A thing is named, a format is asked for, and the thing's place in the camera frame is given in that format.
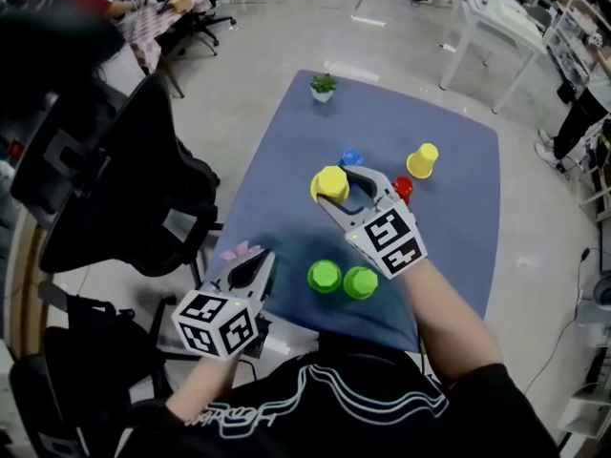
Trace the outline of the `person's left forearm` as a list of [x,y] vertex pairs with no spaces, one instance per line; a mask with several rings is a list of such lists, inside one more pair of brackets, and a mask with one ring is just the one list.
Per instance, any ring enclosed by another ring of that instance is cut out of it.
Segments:
[[232,388],[238,363],[239,357],[227,361],[201,358],[165,406],[183,422],[194,419]]

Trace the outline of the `yellow paper cup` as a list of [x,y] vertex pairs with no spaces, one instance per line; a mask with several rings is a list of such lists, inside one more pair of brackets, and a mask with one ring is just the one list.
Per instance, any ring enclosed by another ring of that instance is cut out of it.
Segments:
[[346,172],[337,165],[326,166],[311,180],[310,195],[315,202],[318,201],[318,196],[322,195],[336,203],[343,203],[349,195]]
[[433,144],[423,143],[416,152],[408,156],[406,160],[408,172],[419,179],[428,178],[432,174],[438,156],[438,150]]

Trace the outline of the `black office chair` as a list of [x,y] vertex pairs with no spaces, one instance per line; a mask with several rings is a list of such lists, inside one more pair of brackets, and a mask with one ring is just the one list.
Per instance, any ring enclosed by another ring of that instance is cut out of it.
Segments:
[[92,81],[56,99],[20,159],[11,194],[47,236],[42,271],[119,260],[147,277],[194,266],[218,228],[218,177],[178,139],[163,77],[130,95]]
[[35,458],[114,458],[132,412],[131,388],[164,360],[128,310],[45,281],[40,298],[68,316],[17,360],[10,388]]
[[[237,21],[233,15],[217,16],[214,9],[218,6],[221,0],[209,0],[212,4],[212,9],[207,12],[199,13],[193,22],[193,29],[190,33],[181,39],[162,36],[158,41],[161,45],[162,55],[160,61],[165,63],[168,59],[173,59],[177,55],[183,55],[186,47],[197,39],[207,46],[214,55],[217,55],[215,50],[219,45],[218,37],[210,30],[212,26],[220,23],[228,22],[230,26],[235,27]],[[169,10],[171,4],[169,0],[164,0],[159,13]]]

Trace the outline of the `green plant in white pot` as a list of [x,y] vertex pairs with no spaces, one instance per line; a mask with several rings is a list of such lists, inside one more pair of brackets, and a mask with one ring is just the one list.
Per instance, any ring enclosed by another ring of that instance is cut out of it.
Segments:
[[310,90],[313,98],[326,103],[337,89],[337,80],[329,73],[314,75],[310,82]]

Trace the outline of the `white table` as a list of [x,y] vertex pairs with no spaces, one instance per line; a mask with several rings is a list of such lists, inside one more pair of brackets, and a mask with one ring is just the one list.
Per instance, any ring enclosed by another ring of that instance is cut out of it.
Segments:
[[445,71],[442,73],[439,83],[440,89],[448,89],[468,46],[474,40],[476,30],[479,26],[490,28],[498,32],[502,37],[529,51],[529,54],[525,58],[513,81],[492,107],[492,112],[496,115],[504,107],[522,79],[527,75],[527,72],[530,71],[530,68],[534,65],[538,57],[546,54],[547,42],[551,34],[548,31],[541,32],[538,30],[538,28],[537,31],[529,31],[528,29],[512,29],[501,23],[491,11],[486,10],[481,0],[453,0],[450,17],[446,23],[439,42],[439,46],[441,48],[446,47],[447,39],[450,35],[451,29],[453,28],[453,21],[461,10],[463,11],[466,25],[456,47],[454,48],[451,61],[447,65]]

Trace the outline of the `white shelf unit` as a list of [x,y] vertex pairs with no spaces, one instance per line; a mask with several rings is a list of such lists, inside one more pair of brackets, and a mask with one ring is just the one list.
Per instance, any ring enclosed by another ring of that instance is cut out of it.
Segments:
[[601,57],[611,66],[611,0],[557,1],[555,10],[547,49],[562,86],[578,95],[598,71]]

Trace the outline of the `brown wooden board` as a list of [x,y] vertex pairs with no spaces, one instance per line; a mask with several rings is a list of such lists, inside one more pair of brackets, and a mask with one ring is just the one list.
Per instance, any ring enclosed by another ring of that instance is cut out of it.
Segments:
[[14,224],[4,295],[4,341],[15,360],[39,353],[48,306],[38,285],[53,278],[39,268],[46,231],[21,207]]

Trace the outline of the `red paper cup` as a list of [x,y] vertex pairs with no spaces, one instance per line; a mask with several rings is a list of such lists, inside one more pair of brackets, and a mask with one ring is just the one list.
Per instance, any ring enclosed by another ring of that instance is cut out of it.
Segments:
[[397,177],[393,181],[392,187],[396,194],[403,199],[406,204],[410,203],[411,195],[413,193],[413,183],[409,177]]

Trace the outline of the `grey floor fan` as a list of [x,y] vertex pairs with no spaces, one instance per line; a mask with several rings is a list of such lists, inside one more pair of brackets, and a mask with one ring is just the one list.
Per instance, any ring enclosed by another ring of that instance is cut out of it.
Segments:
[[576,323],[583,329],[588,347],[608,346],[611,341],[611,272],[591,277],[581,288]]

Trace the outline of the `person's right forearm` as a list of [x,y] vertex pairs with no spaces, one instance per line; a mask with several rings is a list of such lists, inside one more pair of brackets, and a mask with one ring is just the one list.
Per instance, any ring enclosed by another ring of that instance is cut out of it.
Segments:
[[402,274],[432,369],[445,385],[503,362],[500,348],[477,313],[427,259]]

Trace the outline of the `white low shelf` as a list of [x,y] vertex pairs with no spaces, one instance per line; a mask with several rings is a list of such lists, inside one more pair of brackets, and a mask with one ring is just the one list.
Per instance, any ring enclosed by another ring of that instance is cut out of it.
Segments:
[[611,389],[587,385],[572,395],[558,428],[563,432],[599,440],[611,425]]

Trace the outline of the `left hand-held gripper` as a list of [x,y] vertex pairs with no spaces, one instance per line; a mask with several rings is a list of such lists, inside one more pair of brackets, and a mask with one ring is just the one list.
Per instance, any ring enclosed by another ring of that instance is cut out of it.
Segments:
[[228,261],[201,289],[189,291],[171,316],[184,347],[220,361],[259,357],[270,326],[263,302],[276,270],[275,253],[264,249]]

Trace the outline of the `green paper cup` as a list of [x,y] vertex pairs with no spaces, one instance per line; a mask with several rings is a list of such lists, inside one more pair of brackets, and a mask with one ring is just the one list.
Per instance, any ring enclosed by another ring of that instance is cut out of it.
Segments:
[[378,276],[371,269],[364,266],[350,268],[344,277],[344,291],[355,300],[369,298],[378,287]]
[[318,260],[307,271],[306,280],[315,292],[326,294],[334,292],[342,282],[340,267],[331,260]]

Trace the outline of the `blue tablecloth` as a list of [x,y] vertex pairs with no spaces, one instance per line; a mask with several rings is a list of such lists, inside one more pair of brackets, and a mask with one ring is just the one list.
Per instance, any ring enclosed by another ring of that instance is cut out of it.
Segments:
[[346,78],[319,103],[311,95],[312,76],[301,70],[288,87],[226,216],[217,251],[248,241],[275,253],[267,312],[314,331],[415,350],[415,323],[400,280],[381,279],[362,301],[343,290],[319,294],[307,284],[317,260],[332,260],[342,270],[364,263],[312,199],[310,183],[348,150],[395,179],[407,172],[408,156],[430,143],[439,158],[430,177],[415,181],[409,207],[429,260],[484,314],[499,229],[496,132],[430,102]]

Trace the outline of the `pink plant in white pot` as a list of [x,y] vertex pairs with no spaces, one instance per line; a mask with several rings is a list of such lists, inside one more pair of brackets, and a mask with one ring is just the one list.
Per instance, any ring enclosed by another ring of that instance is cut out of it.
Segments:
[[233,251],[228,250],[220,253],[220,258],[225,261],[232,261],[249,254],[258,254],[263,249],[260,245],[251,245],[248,240],[239,243]]

